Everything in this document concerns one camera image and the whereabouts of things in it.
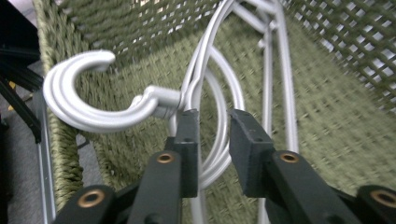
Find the gray carpet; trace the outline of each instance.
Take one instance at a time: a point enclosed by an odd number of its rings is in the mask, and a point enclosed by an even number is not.
[[[30,68],[42,74],[41,64],[36,63]],[[23,97],[30,92],[17,87],[17,94]],[[8,190],[12,198],[8,203],[8,223],[43,223],[43,212],[40,195],[40,174],[38,165],[37,148],[31,130],[23,122],[15,111],[8,111],[9,104],[0,96],[0,113],[9,129],[5,136],[6,152],[2,159],[7,166]],[[86,140],[82,136],[77,137],[79,145],[84,145]],[[92,145],[88,144],[78,150],[80,163],[84,168],[84,186],[102,184],[98,163]]]

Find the woven basket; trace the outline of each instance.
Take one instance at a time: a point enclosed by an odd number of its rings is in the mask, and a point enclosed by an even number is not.
[[[108,72],[87,72],[77,83],[82,99],[105,110],[128,107],[149,84],[179,89],[192,51],[218,5],[210,0],[65,0],[60,5],[34,1],[46,72],[88,49],[117,54]],[[285,3],[285,12],[302,154],[331,186],[347,193],[367,184],[396,189],[394,3],[292,2]],[[260,38],[235,16],[220,26],[216,37],[216,46],[239,76],[247,111],[257,119],[262,95]],[[276,148],[284,149],[278,67],[275,62],[273,138]],[[201,136],[207,153],[217,117],[207,87],[203,95]],[[61,209],[82,188],[76,145],[81,131],[51,113],[49,127],[56,205]],[[163,149],[167,131],[165,120],[148,119],[121,133],[82,134],[94,142],[105,184],[121,189],[142,175],[153,152]],[[232,166],[206,196],[211,223],[257,221],[256,200],[242,196]],[[191,222],[189,209],[183,216],[185,223]]]

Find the gray floor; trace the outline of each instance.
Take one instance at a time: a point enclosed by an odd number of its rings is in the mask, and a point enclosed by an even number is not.
[[[40,71],[40,63],[33,66],[32,70]],[[17,93],[23,97],[30,92],[17,87]],[[43,223],[43,213],[40,195],[40,174],[37,157],[37,148],[32,132],[12,110],[8,111],[7,101],[0,96],[0,112],[2,119],[8,125],[5,145],[7,165],[7,185],[13,195],[8,203],[8,223]],[[77,136],[78,144],[83,144],[85,139]],[[98,164],[92,145],[87,145],[78,150],[80,164],[84,168],[84,186],[102,184]]]

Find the brass screw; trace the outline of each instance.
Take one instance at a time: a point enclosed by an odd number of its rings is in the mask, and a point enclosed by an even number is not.
[[[295,163],[299,160],[298,157],[296,157],[294,154],[287,153],[287,152],[280,155],[280,159],[282,161],[289,162],[289,163]]]
[[[396,208],[396,195],[388,191],[377,189],[370,193],[370,196],[374,198],[378,203],[382,203],[387,207]]]
[[[174,157],[169,153],[163,153],[157,158],[157,162],[159,163],[169,163],[174,160]]]
[[[93,200],[89,200],[88,197],[94,196]],[[78,199],[78,205],[83,208],[94,207],[99,204],[105,198],[105,194],[100,189],[92,189],[86,192]]]

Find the white hook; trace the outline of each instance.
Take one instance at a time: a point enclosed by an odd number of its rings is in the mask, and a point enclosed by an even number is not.
[[[106,71],[114,61],[111,51],[93,50],[57,64],[44,81],[43,92],[49,108],[69,125],[93,133],[122,131],[149,116],[168,119],[176,112],[181,93],[156,86],[148,86],[126,110],[104,111],[82,101],[75,88],[77,76],[88,69]]]

